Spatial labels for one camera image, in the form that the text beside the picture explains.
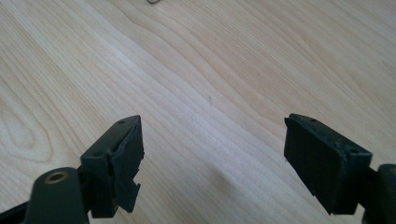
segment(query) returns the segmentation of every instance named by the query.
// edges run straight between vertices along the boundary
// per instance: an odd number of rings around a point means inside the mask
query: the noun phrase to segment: wooden table
[[[360,223],[283,157],[289,113],[396,162],[396,2],[0,0],[0,209],[139,114],[132,214],[92,223]]]

